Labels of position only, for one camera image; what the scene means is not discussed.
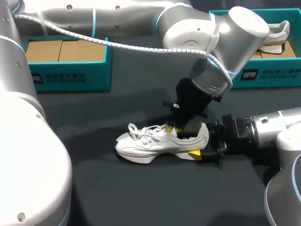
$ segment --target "shoelace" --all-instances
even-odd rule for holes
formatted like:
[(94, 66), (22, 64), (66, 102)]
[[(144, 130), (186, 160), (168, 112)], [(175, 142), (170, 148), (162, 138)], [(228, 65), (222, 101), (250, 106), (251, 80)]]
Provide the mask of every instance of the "shoelace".
[(144, 145), (150, 143), (152, 140), (157, 140), (157, 141), (160, 140), (160, 136), (158, 135), (158, 132), (161, 131), (164, 127), (165, 125), (150, 126), (150, 127), (144, 127), (141, 131), (139, 131), (134, 124), (130, 123), (128, 125), (130, 135), (140, 139)]

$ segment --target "teal bin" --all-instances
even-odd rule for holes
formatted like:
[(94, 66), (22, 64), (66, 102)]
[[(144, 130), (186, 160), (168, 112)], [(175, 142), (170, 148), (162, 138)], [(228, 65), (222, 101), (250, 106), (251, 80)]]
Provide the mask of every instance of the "teal bin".
[[(289, 43), (296, 55), (294, 58), (250, 59), (235, 77), (233, 88), (298, 87), (301, 86), (301, 11), (298, 8), (254, 9), (268, 24), (284, 20), (290, 23)], [(227, 10), (210, 11), (222, 16)], [(243, 79), (252, 73), (249, 80)]]
[[(22, 41), (22, 45), (26, 52), (30, 41), (48, 40), (76, 39), (61, 35), (33, 37)], [(104, 48), (103, 61), (28, 63), (37, 92), (109, 91), (113, 50), (107, 46)]]

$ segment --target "shoe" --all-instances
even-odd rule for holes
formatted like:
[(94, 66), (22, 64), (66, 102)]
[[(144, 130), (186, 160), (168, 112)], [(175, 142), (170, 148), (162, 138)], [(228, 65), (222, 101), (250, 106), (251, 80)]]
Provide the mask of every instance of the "shoe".
[(259, 50), (265, 53), (282, 54), (290, 33), (290, 23), (285, 20), (280, 24), (268, 24), (268, 26), (269, 35)]
[(190, 152), (204, 149), (209, 140), (209, 131), (205, 123), (201, 123), (196, 137), (179, 139), (180, 129), (162, 126), (145, 127), (138, 130), (134, 124), (128, 125), (129, 132), (116, 139), (116, 152), (123, 158), (147, 164), (158, 155), (171, 153), (181, 159), (198, 160)]

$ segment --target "black tabletop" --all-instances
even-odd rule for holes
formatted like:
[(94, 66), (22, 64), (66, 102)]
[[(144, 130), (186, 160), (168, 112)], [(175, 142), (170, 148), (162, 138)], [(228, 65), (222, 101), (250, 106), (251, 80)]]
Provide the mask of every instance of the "black tabletop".
[[(203, 11), (234, 5), (289, 7), (289, 1), (279, 2), (192, 1)], [(299, 1), (289, 4), (301, 5)], [(160, 46), (155, 38), (114, 41)], [(73, 164), (70, 225), (267, 226), (263, 194), (269, 167), (254, 165), (244, 155), (226, 156), (222, 169), (174, 156), (158, 157), (149, 165), (116, 157), (113, 142), (127, 131), (128, 123), (146, 126), (169, 114), (162, 100), (176, 99), (176, 84), (188, 76), (191, 65), (174, 64), (168, 56), (126, 50), (115, 50), (113, 61), (110, 93), (39, 96), (47, 120)], [(212, 102), (207, 113), (212, 120), (228, 113), (268, 113), (300, 106), (295, 98), (300, 95), (301, 89), (296, 88), (237, 89), (220, 103)]]

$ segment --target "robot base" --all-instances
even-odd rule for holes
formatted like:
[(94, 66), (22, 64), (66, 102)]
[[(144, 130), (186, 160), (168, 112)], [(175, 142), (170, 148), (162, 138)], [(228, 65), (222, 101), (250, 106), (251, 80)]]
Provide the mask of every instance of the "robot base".
[(68, 152), (31, 104), (10, 93), (0, 102), (0, 226), (66, 226)]

